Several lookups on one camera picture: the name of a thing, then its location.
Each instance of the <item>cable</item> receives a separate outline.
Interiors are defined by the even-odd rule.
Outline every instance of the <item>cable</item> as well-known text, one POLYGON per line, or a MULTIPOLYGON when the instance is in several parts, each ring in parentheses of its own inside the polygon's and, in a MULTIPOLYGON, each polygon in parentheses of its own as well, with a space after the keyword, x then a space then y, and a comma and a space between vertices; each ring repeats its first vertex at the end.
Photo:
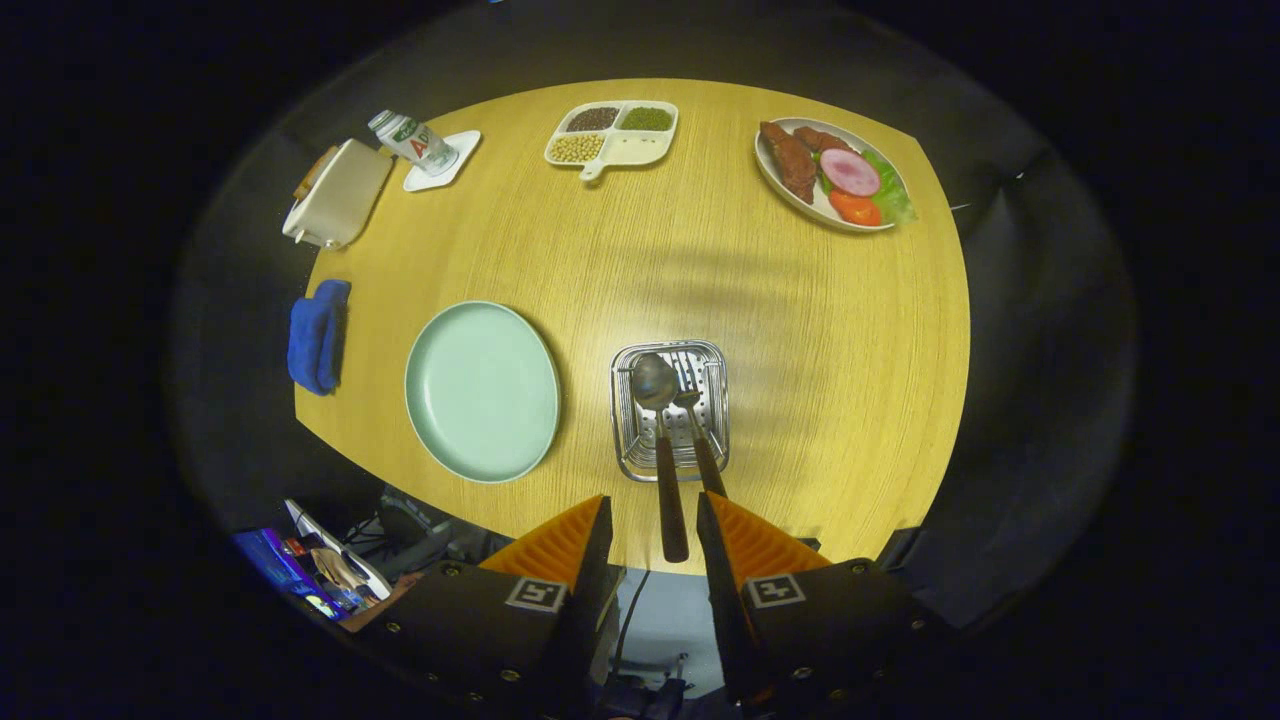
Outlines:
POLYGON ((644 584, 649 582, 649 573, 652 569, 645 569, 644 577, 640 578, 640 585, 636 588, 636 593, 631 596, 631 607, 627 609, 627 619, 622 621, 622 630, 618 632, 618 647, 613 652, 613 669, 609 670, 611 675, 618 674, 618 667, 622 665, 622 643, 627 641, 627 628, 631 626, 631 615, 636 611, 636 601, 640 600, 640 591, 644 589, 644 584))

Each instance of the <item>towel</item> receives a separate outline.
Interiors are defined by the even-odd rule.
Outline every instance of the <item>towel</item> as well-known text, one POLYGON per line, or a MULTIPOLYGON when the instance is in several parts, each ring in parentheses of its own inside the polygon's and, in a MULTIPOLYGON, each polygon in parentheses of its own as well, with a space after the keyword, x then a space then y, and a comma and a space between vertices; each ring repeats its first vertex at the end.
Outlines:
POLYGON ((325 281, 314 297, 301 297, 289 315, 289 377, 316 395, 338 387, 343 320, 351 283, 325 281))

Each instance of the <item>wooden table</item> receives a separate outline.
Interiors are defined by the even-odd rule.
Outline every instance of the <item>wooden table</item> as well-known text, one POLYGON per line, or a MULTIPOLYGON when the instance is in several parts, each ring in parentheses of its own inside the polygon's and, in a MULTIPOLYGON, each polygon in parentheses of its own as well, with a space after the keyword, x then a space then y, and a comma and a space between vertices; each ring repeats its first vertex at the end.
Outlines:
POLYGON ((622 475, 609 419, 609 361, 621 347, 700 338, 728 365, 730 497, 818 537, 837 561, 874 557, 890 533, 922 521, 960 423, 969 302, 947 200, 915 140, 813 100, 686 79, 547 87, 430 126, 484 140, 443 190, 403 192, 397 160, 361 237, 317 256, 307 293, 328 278, 352 292, 342 384, 329 397, 296 388, 303 425, 404 492, 507 536, 609 495, 611 561, 700 574, 700 484, 681 483, 691 555, 671 565, 657 487, 622 475), (613 99, 676 104, 676 140, 658 164, 608 168, 586 188, 577 169, 548 165, 543 147, 571 108, 613 99), (790 208, 753 156, 759 120, 777 117, 827 120, 872 142, 897 165, 919 220, 845 234, 790 208), (557 363, 559 432, 513 483, 451 474, 406 413, 413 340, 463 300, 524 315, 557 363))

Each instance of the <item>white plate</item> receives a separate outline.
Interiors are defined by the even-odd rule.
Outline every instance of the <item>white plate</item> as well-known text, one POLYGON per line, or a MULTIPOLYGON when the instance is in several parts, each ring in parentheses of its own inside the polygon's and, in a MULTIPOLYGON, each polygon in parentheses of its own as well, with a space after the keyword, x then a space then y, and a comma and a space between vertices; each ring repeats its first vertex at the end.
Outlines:
MULTIPOLYGON (((876 146, 873 146, 870 142, 867 142, 865 140, 858 137, 856 135, 849 132, 847 129, 838 128, 831 123, 824 123, 822 120, 810 120, 809 118, 778 118, 773 122, 787 132, 795 132, 796 128, 808 126, 812 127, 813 129, 831 133, 838 137, 840 140, 847 142, 850 147, 858 150, 859 152, 867 149, 876 150, 876 146)), ((876 150, 876 154, 879 155, 881 158, 884 158, 884 161, 893 168, 895 173, 897 173, 899 179, 902 179, 902 190, 906 191, 906 196, 908 199, 910 199, 911 191, 910 188, 906 187, 906 179, 902 178, 902 173, 897 172, 897 165, 893 165, 893 161, 890 160, 879 150, 876 150)), ((786 186, 782 184, 782 177, 778 174, 777 168, 773 167, 773 154, 769 152, 768 141, 764 140, 764 136, 762 136, 759 131, 755 132, 755 163, 760 167, 760 173, 764 176, 764 178, 769 181, 769 186, 773 187, 773 190, 776 190, 778 195, 785 197, 787 202, 795 205, 796 209, 799 209, 805 215, 809 215, 810 218, 823 224, 831 225, 833 228, 840 228, 845 231, 858 231, 858 232, 874 232, 893 227, 893 223, 888 223, 886 225, 858 225, 854 223, 845 222, 844 219, 841 219, 840 213, 837 213, 836 209, 831 206, 831 201, 827 200, 827 196, 822 193, 822 187, 817 179, 814 179, 813 205, 809 205, 804 200, 796 197, 794 192, 791 192, 790 190, 786 188, 786 186)))
POLYGON ((451 135, 444 138, 458 151, 458 159, 449 165, 449 169, 444 170, 438 176, 428 174, 426 170, 419 168, 417 165, 410 165, 408 174, 404 176, 404 184, 402 186, 408 192, 417 192, 419 190, 429 190, 433 187, 444 187, 453 182, 453 178, 458 177, 462 172, 462 165, 467 163, 467 158, 480 145, 480 131, 468 129, 466 132, 460 132, 451 135))
POLYGON ((581 165, 582 172, 577 176, 585 183, 595 182, 600 178, 600 172, 609 165, 648 165, 657 163, 667 155, 671 141, 676 137, 676 126, 680 124, 680 110, 671 102, 660 100, 602 100, 599 102, 584 102, 573 108, 561 118, 556 132, 547 140, 547 149, 543 158, 552 165, 581 165), (570 120, 582 110, 591 108, 618 108, 618 117, 613 118, 613 124, 604 129, 584 129, 568 132, 570 120), (626 119, 627 113, 636 108, 658 108, 671 113, 671 127, 664 131, 621 129, 618 126, 626 119), (588 163, 561 163, 552 160, 552 145, 564 136, 575 135, 603 135, 604 145, 595 159, 588 163))

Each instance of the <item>plate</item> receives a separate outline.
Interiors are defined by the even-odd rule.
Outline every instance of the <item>plate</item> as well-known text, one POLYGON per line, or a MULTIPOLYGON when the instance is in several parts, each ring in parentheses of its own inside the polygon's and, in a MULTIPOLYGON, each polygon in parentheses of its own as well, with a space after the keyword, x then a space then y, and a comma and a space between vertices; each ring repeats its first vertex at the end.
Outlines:
MULTIPOLYGON (((879 155, 881 158, 884 158, 884 161, 893 168, 893 172, 897 173, 897 177, 902 178, 902 173, 899 172, 897 165, 893 165, 892 160, 890 160, 883 152, 877 150, 874 145, 867 142, 865 140, 858 137, 856 135, 849 132, 847 129, 836 127, 831 123, 824 123, 822 120, 812 120, 809 118, 778 118, 773 122, 787 132, 794 132, 797 127, 808 126, 812 127, 813 129, 831 133, 838 137, 840 140, 847 142, 850 147, 858 150, 859 152, 867 149, 876 150, 876 154, 879 155)), ((796 209, 799 209, 801 213, 809 215, 810 218, 818 220, 819 223, 831 225, 833 228, 840 228, 844 231, 858 231, 858 232, 874 232, 893 227, 893 223, 888 223, 884 225, 859 225, 845 222, 844 219, 840 218, 840 213, 836 213, 836 209, 831 206, 831 201, 827 200, 827 196, 822 193, 822 188, 817 187, 818 181, 814 181, 815 187, 813 193, 813 205, 809 205, 804 200, 796 197, 794 192, 791 192, 790 190, 786 188, 786 186, 782 184, 782 178, 778 176, 777 168, 773 167, 773 154, 769 152, 769 146, 759 131, 755 132, 755 163, 760 167, 760 173, 769 182, 769 186, 774 191, 777 191, 778 195, 785 197, 787 202, 790 202, 791 205, 795 205, 796 209)), ((905 178, 902 178, 902 190, 906 190, 908 197, 910 197, 911 191, 909 187, 906 187, 905 178)))
POLYGON ((547 455, 559 383, 547 345, 495 302, 444 309, 422 328, 404 368, 404 401, 422 446, 451 473, 506 483, 547 455))
POLYGON ((573 108, 561 118, 556 132, 547 140, 543 158, 552 165, 581 165, 582 172, 577 176, 584 183, 595 183, 600 179, 600 172, 609 165, 648 165, 657 163, 667 155, 671 142, 676 137, 676 126, 680 124, 680 109, 671 102, 662 100, 600 100, 596 102, 584 102, 573 108), (613 123, 603 129, 570 131, 568 123, 582 110, 593 108, 617 108, 618 114, 613 123), (671 127, 664 131, 622 129, 622 123, 627 114, 636 108, 658 108, 671 114, 671 127), (600 151, 588 161, 561 161, 552 160, 552 146, 562 137, 598 135, 604 137, 600 151))
POLYGON ((401 186, 408 192, 417 192, 419 190, 428 190, 431 187, 444 187, 453 182, 453 178, 458 177, 462 172, 462 165, 467 164, 467 158, 471 156, 471 151, 480 145, 480 131, 468 129, 466 132, 460 132, 451 135, 444 138, 454 150, 458 151, 458 159, 449 165, 449 169, 444 170, 438 176, 430 176, 422 168, 413 165, 408 167, 408 174, 404 176, 404 183, 401 186))

